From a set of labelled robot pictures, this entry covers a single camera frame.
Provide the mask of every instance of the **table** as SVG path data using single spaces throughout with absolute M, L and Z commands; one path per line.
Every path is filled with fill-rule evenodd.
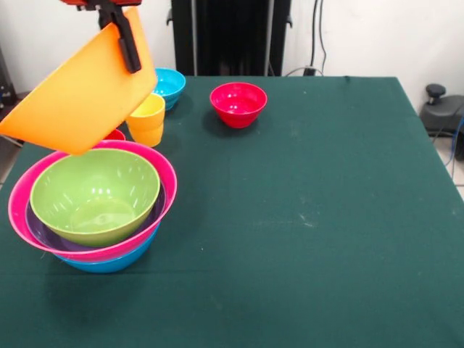
M 0 191 L 2 347 L 462 347 L 464 206 L 395 78 L 242 78 L 268 106 L 215 116 L 189 78 L 158 149 L 178 197 L 113 275 L 14 233 Z

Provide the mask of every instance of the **stacked bowls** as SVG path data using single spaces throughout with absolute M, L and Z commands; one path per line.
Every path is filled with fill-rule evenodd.
M 89 173 L 78 169 L 89 160 Z M 105 171 L 108 162 L 117 170 Z M 77 161 L 54 152 L 29 168 L 12 190 L 9 219 L 33 247 L 80 270 L 111 273 L 149 248 L 176 191 L 175 171 L 159 152 L 107 140 Z
M 166 67 L 157 67 L 155 72 L 158 82 L 153 93 L 164 98 L 166 101 L 166 111 L 171 110 L 179 100 L 186 86 L 186 78 L 177 70 Z

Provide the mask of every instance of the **cable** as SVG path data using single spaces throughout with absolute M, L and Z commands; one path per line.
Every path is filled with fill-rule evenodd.
M 320 73 L 321 76 L 324 76 L 324 74 L 322 73 L 322 71 L 320 71 L 318 68 L 316 67 L 298 67 L 297 69 L 293 69 L 291 72 L 288 72 L 285 76 L 290 76 L 291 74 L 295 73 L 296 71 L 298 70 L 302 70 L 302 69 L 307 69 L 307 68 L 310 68 L 310 69 L 314 69 L 316 70 L 318 73 Z
M 272 66 L 272 64 L 270 63 L 270 61 L 269 61 L 269 70 L 270 70 L 270 73 L 271 73 L 273 76 L 276 76 L 276 74 L 274 73 L 273 66 Z
M 448 118 L 448 122 L 446 122 L 440 129 L 439 131 L 435 134 L 434 138 L 432 139 L 432 143 L 435 142 L 435 140 L 440 136 L 440 134 L 446 133 L 450 134 L 449 132 L 443 132 L 443 130 L 450 124 L 451 120 L 453 119 L 454 116 L 461 110 L 461 108 L 464 107 L 464 103 L 461 103 L 459 107 L 452 113 L 451 117 Z
M 456 148 L 457 148 L 457 135 L 459 134 L 459 131 L 460 131 L 461 127 L 463 126 L 463 124 L 464 124 L 464 115 L 461 116 L 461 119 L 459 121 L 459 125 L 456 128 L 456 132 L 455 132 L 454 136 L 452 137 L 451 156 L 449 157 L 448 162 L 446 162 L 446 164 L 444 165 L 445 167 L 448 166 L 448 164 L 451 163 L 451 161 L 453 161 L 453 159 L 455 158 L 455 153 L 456 153 Z
M 323 40 L 323 35 L 322 35 L 322 8 L 324 6 L 324 0 L 320 0 L 320 9 L 319 9 L 319 41 L 320 41 L 320 47 L 322 49 L 322 52 L 324 52 L 324 58 L 322 60 L 322 67 L 321 71 L 324 73 L 324 67 L 326 66 L 326 59 L 327 59 L 327 52 L 326 48 L 324 47 L 324 40 Z
M 319 0 L 314 0 L 314 8 L 312 9 L 312 48 L 311 48 L 311 64 L 314 65 L 315 45 L 316 45 L 316 13 L 318 11 Z

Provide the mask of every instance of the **bowl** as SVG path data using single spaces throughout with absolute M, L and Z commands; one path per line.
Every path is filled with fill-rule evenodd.
M 211 105 L 229 127 L 245 128 L 257 119 L 268 102 L 260 87 L 245 82 L 225 83 L 210 94 Z
M 27 220 L 25 218 L 25 212 L 28 206 L 30 191 L 34 181 L 48 166 L 67 156 L 63 152 L 54 152 L 30 167 L 21 176 L 19 181 L 12 189 L 12 193 L 8 202 L 8 215 L 14 231 L 22 240 L 26 241 L 28 244 L 37 249 L 58 254 L 70 260 L 96 262 L 123 256 L 124 254 L 134 250 L 138 245 L 149 238 L 154 228 L 167 214 L 174 202 L 175 194 L 177 192 L 177 178 L 175 176 L 173 166 L 156 150 L 137 143 L 133 143 L 132 141 L 107 140 L 100 142 L 96 147 L 103 149 L 123 149 L 126 151 L 131 151 L 150 161 L 150 163 L 157 169 L 162 185 L 165 188 L 166 203 L 161 215 L 156 219 L 156 221 L 154 221 L 148 228 L 145 228 L 142 232 L 137 233 L 118 244 L 107 246 L 105 248 L 69 252 L 65 250 L 50 248 L 44 245 L 30 232 Z
M 128 266 L 132 265 L 145 253 L 145 251 L 149 248 L 150 244 L 153 242 L 153 239 L 158 232 L 158 228 L 159 226 L 157 226 L 154 229 L 152 235 L 145 242 L 140 244 L 134 250 L 132 250 L 131 252 L 123 256 L 116 257 L 111 260 L 100 261 L 100 262 L 80 262 L 80 261 L 69 260 L 66 257 L 59 256 L 59 255 L 55 255 L 55 256 L 63 260 L 64 262 L 66 262 L 68 265 L 73 266 L 74 268 L 77 268 L 78 270 L 83 270 L 84 272 L 90 272 L 90 273 L 117 272 L 119 270 L 123 270 L 124 268 L 127 268 Z
M 125 140 L 125 135 L 119 129 L 114 129 L 110 134 L 105 136 L 104 140 Z
M 37 218 L 61 237 L 107 247 L 132 234 L 160 191 L 156 169 L 119 149 L 67 156 L 39 175 L 30 195 Z
M 110 23 L 8 113 L 0 134 L 83 154 L 121 124 L 157 84 L 137 8 L 124 17 L 140 59 L 138 72 L 128 72 L 120 46 L 125 42 Z
M 162 213 L 162 210 L 165 206 L 165 190 L 163 186 L 159 188 L 159 194 L 156 202 L 148 218 L 137 228 L 133 234 L 142 232 L 145 228 L 148 228 Z M 43 245 L 48 246 L 49 248 L 54 248 L 58 250 L 63 250 L 67 252 L 80 252 L 85 250 L 95 249 L 91 246 L 83 246 L 72 241 L 64 239 L 60 235 L 53 232 L 48 228 L 44 223 L 42 223 L 32 211 L 32 207 L 28 204 L 26 209 L 26 223 L 28 224 L 30 232 L 39 240 Z
M 171 110 L 179 100 L 183 89 L 186 86 L 186 78 L 180 72 L 166 67 L 155 69 L 158 83 L 153 93 L 159 94 L 166 101 L 166 111 Z

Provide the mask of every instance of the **plastic cup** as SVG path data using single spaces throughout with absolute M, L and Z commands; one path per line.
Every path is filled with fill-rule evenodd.
M 157 94 L 150 94 L 126 120 L 133 140 L 150 147 L 158 145 L 162 138 L 165 109 L 165 100 Z

